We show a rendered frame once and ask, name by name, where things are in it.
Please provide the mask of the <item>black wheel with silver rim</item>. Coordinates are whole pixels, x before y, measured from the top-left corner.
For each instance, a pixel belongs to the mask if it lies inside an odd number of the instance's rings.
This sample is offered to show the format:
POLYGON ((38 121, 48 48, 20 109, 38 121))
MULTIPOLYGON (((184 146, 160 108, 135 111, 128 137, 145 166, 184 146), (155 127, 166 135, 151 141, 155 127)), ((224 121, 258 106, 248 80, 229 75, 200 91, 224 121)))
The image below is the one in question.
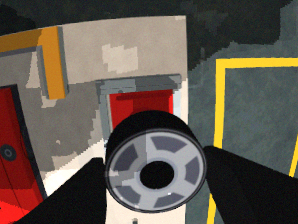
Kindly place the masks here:
POLYGON ((172 212, 192 201, 208 176, 204 147, 180 117, 166 111, 126 117, 110 133, 105 151, 105 188, 133 212, 172 212), (142 171, 158 160, 165 161, 161 171, 142 171))

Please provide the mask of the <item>yellow rectangular outline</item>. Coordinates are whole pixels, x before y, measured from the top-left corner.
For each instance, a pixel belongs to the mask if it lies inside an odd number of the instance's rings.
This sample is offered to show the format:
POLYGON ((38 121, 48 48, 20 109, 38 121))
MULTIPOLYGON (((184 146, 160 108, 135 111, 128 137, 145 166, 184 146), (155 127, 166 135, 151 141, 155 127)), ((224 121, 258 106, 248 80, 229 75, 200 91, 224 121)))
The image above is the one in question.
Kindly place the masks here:
MULTIPOLYGON (((255 59, 247 59, 247 57, 241 57, 241 59, 216 59, 217 73, 216 73, 216 115, 214 115, 214 145, 221 148, 221 140, 223 133, 223 112, 225 112, 225 96, 223 96, 223 84, 225 84, 225 68, 249 68, 249 67, 297 67, 298 57, 293 59, 287 59, 287 57, 269 57, 269 59, 263 59, 263 57, 255 57, 255 59)), ((293 163, 291 163, 289 176, 294 177, 295 167, 297 167, 298 161, 298 135, 297 144, 295 144, 293 163)), ((208 224, 213 224, 213 218, 216 216, 216 205, 212 194, 209 194, 209 213, 208 224)))

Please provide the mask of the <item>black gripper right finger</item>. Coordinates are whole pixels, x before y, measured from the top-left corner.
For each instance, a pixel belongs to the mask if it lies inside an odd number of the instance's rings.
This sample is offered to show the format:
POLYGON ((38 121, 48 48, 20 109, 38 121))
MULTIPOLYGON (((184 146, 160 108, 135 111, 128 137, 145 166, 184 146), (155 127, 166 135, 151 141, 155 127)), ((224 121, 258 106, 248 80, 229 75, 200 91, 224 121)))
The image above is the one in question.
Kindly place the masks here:
POLYGON ((206 183, 223 224, 298 224, 298 179, 205 145, 206 183))

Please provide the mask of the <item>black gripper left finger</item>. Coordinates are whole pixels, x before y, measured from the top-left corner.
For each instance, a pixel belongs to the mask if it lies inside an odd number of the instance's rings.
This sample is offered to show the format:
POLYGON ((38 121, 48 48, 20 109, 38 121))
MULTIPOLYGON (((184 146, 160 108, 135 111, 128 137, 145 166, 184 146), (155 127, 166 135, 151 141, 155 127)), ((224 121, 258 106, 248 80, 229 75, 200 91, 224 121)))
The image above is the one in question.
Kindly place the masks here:
POLYGON ((105 224, 104 159, 93 157, 13 224, 105 224))

